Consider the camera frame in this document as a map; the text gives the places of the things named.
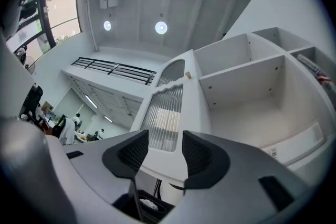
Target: wall light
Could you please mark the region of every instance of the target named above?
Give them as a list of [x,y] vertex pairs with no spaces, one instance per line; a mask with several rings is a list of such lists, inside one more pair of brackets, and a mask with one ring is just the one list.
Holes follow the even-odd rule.
[[158,32],[160,35],[164,34],[167,32],[168,30],[168,27],[167,27],[167,24],[165,22],[158,22],[156,25],[155,25],[155,30],[156,32]]
[[112,123],[112,121],[108,117],[104,116],[104,118],[107,119],[109,122]]
[[92,100],[90,99],[90,97],[88,97],[86,94],[85,94],[85,97],[86,97],[86,99],[89,100],[89,102],[90,102],[95,108],[97,108],[97,106],[95,105],[95,103],[92,102]]
[[105,28],[106,31],[110,31],[111,30],[111,23],[108,20],[106,20],[104,22],[104,28]]

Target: ribbed glass panel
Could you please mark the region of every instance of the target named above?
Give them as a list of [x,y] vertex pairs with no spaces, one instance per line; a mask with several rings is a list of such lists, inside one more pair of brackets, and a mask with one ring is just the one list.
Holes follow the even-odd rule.
[[173,152],[180,124],[183,86],[153,95],[141,129],[149,130],[149,147]]
[[184,60],[173,62],[162,72],[157,87],[176,81],[184,76]]

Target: fluorescent light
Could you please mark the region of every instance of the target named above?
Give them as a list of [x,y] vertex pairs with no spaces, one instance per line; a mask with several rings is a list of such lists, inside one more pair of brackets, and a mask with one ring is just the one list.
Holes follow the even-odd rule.
[[112,122],[108,117],[104,116],[105,119],[107,119],[109,122]]
[[90,101],[90,103],[95,107],[97,108],[97,106],[95,105],[95,103],[92,102],[92,100],[90,99],[90,97],[88,97],[86,94],[85,94],[85,97],[86,99],[88,99]]

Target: black window frame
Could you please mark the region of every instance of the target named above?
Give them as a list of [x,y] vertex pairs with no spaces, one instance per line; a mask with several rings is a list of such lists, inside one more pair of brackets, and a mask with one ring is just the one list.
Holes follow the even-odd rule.
[[44,12],[46,9],[47,9],[47,0],[31,0],[30,2],[36,2],[37,3],[37,10],[38,10],[38,13],[34,16],[32,16],[31,18],[27,19],[26,21],[22,22],[19,27],[18,27],[18,31],[20,31],[21,29],[23,29],[25,26],[29,25],[30,23],[33,23],[35,22],[36,20],[39,20],[40,21],[40,24],[41,24],[41,28],[42,30],[40,32],[38,32],[37,34],[33,35],[31,38],[29,38],[28,40],[26,40],[22,45],[20,45],[13,53],[16,54],[17,51],[25,46],[27,46],[29,43],[31,43],[32,41],[34,41],[35,39],[37,39],[38,37],[42,36],[43,34],[46,35],[47,37],[47,40],[48,40],[48,43],[50,45],[50,50],[51,51],[54,47],[57,46],[56,44],[56,41],[55,41],[55,38],[53,36],[53,32],[51,31],[51,29],[59,26],[59,25],[62,25],[64,23],[67,23],[67,22],[70,22],[72,20],[78,20],[78,25],[79,25],[79,34],[82,33],[82,29],[81,29],[81,26],[80,26],[80,22],[79,22],[79,14],[78,14],[78,3],[77,3],[77,0],[76,0],[76,12],[77,12],[77,17],[76,18],[73,18],[73,19],[70,19],[70,20],[67,20],[61,24],[58,24],[54,27],[51,28],[50,26],[50,22],[49,22],[49,18],[48,18],[48,12]]

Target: balcony railing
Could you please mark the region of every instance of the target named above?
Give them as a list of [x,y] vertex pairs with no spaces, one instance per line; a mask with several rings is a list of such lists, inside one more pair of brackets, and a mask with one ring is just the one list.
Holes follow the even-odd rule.
[[156,74],[155,71],[148,69],[85,57],[79,57],[72,66],[95,70],[107,75],[120,76],[145,85],[150,85]]

